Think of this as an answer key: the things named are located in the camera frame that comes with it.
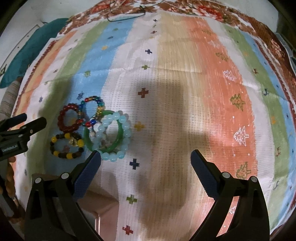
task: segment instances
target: white stripe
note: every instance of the white stripe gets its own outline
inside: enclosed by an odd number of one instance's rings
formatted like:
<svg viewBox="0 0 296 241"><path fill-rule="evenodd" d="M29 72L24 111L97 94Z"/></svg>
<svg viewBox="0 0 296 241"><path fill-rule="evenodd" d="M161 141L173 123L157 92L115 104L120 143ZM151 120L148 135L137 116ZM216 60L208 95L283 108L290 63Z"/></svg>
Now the white stripe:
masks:
<svg viewBox="0 0 296 241"><path fill-rule="evenodd" d="M123 241L130 241L131 238L131 235L126 235L122 230L122 227L126 227L126 225L134 231L133 240L140 239L141 226L138 220L144 204L142 201L143 192L140 192L140 190L145 190L148 183L146 180L149 178L147 174L151 168L152 117L156 105L151 93L156 91L156 85L153 84L153 78L156 78L153 74L153 68L157 65L159 33L152 34L151 32L159 32L157 26L152 28L155 24L153 19L159 17L160 15L155 13L146 13L145 16L135 19L126 42L117 50L101 94L106 109L121 110L123 114L128 114L133 133L124 159L118 159L116 163L103 161L100 168L100 180L93 181L93 183L100 184L100 187L111 195L118 197L117 239ZM147 54L145 52L147 49L150 49L152 54ZM145 98L138 95L142 88L149 91ZM145 125L145 128L141 131L134 128L138 121ZM140 164L136 170L133 170L132 166L129 165L129 162L133 161L134 158ZM132 205L126 200L126 197L131 194L138 199Z"/></svg>

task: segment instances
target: red beaded bracelet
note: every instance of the red beaded bracelet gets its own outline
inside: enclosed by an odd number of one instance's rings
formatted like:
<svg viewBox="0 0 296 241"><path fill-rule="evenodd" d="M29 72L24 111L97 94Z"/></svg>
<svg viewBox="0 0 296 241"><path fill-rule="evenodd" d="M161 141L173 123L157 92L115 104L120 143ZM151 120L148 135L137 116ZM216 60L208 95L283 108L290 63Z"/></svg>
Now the red beaded bracelet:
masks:
<svg viewBox="0 0 296 241"><path fill-rule="evenodd" d="M65 105L63 109L59 112L59 116L57 118L57 126L59 127L59 130L64 133L76 131L80 126L79 120L76 120L76 123L71 126L64 125L64 116L68 110L74 110L76 113L78 113L78 105L70 103L68 105Z"/></svg>

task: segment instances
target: orange stripe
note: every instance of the orange stripe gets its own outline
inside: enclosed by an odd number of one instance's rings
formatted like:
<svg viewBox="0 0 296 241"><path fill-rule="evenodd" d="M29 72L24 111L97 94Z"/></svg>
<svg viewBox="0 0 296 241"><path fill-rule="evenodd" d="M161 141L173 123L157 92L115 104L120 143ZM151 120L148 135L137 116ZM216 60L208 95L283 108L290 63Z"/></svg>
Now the orange stripe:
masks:
<svg viewBox="0 0 296 241"><path fill-rule="evenodd" d="M49 68L49 66L53 63L55 58L57 57L59 51L61 48L69 41L69 39L76 33L76 31L70 32L66 34L63 38L57 41L57 43L53 46L52 50L45 55L43 60L40 62L40 64L36 67L36 70L32 76L32 78L27 83L26 89L23 92L23 94L19 97L20 98L20 104L15 111L15 115L19 115L21 113L26 113L31 96L33 94L33 91L40 85L40 82L44 76L44 73ZM15 127L15 129L18 129L22 126L18 125Z"/></svg>
<svg viewBox="0 0 296 241"><path fill-rule="evenodd" d="M191 41L195 42L198 50L202 69L205 72L207 87L205 88L204 102L208 102L211 113L210 135L208 137L212 159L221 171L228 171L236 178L237 170L248 163L248 170L252 173L246 175L248 179L257 175L257 161L255 158L255 135L254 117L252 114L251 101L247 95L246 88L242 85L242 77L238 68L229 58L226 48L220 43L218 36L212 31L204 19L184 17L184 23L191 33ZM229 70L236 79L232 82L223 76L223 71ZM230 101L234 94L240 94L245 101L243 111L238 109ZM246 146L240 145L234 134L245 126L245 132L249 135ZM231 208L236 206L238 198L235 198ZM202 201L204 209L199 216L198 225L201 224L210 210L213 200L206 195ZM220 231L226 232L233 215L228 213L224 225Z"/></svg>

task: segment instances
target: beaded bracelet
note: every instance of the beaded bracelet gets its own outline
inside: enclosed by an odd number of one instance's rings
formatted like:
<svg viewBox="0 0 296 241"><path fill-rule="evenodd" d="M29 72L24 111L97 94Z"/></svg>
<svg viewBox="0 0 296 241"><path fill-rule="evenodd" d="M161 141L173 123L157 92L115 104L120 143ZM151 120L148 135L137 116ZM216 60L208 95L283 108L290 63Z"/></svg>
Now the beaded bracelet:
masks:
<svg viewBox="0 0 296 241"><path fill-rule="evenodd" d="M102 116L107 116L105 120L102 121L102 124L98 127L98 132L96 133L96 136L98 138L98 141L100 141L105 134L104 131L106 130L106 127L110 125L110 123L113 120L117 121L118 124L118 133L115 141L112 143L111 146L107 148L93 148L94 143L89 138L89 130L87 128L84 129L84 140L87 148L90 151L93 151L94 149L99 151L101 154L101 158L103 160L110 160L112 162L115 162L117 158L123 159L125 156L125 153L128 149L128 144L130 143L130 136L131 136L131 130L130 130L130 124L126 122L126 117L124 115L120 116L118 112L114 112L111 110L104 110L102 112ZM120 151L117 153L114 153L113 151L115 148L117 148L120 144Z"/></svg>
<svg viewBox="0 0 296 241"><path fill-rule="evenodd" d="M78 151L74 153L66 153L66 152L59 152L54 149L54 144L57 142L58 139L70 139L70 143L73 146L78 146ZM49 143L50 151L53 155L59 157L59 158L67 158L67 159L72 159L72 158L77 158L80 157L81 154L84 152L83 146L84 146L84 141L81 139L81 136L77 133L63 133L63 134L58 134L54 137L52 137L51 142Z"/></svg>
<svg viewBox="0 0 296 241"><path fill-rule="evenodd" d="M102 113L102 111L105 109L105 103L103 102L103 100L100 97L98 97L96 95L85 98L85 100L82 100L79 107L78 107L78 123L81 124L82 126L86 126L86 127L94 126L97 123L95 118L90 121L85 121L85 119L82 116L82 110L85 106L85 103L90 102L90 101L95 101L98 104L97 111L96 111L96 117L98 117Z"/></svg>
<svg viewBox="0 0 296 241"><path fill-rule="evenodd" d="M74 110L75 112L78 113L78 105L74 103L70 103L68 105L65 105L63 109L59 112L59 116L57 118L58 119L57 126L59 127L59 130L64 133L76 131L80 126L80 123L78 122L78 120L76 120L76 123L74 123L71 126L64 125L64 116L68 110Z"/></svg>

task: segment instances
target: gold charm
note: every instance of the gold charm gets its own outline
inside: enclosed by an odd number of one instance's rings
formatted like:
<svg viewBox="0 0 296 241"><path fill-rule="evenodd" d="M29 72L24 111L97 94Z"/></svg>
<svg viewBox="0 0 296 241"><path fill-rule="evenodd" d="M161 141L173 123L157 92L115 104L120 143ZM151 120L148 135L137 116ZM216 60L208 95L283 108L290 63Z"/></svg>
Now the gold charm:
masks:
<svg viewBox="0 0 296 241"><path fill-rule="evenodd" d="M78 146L77 140L75 140L73 137L71 137L71 139L69 140L69 144L74 147Z"/></svg>

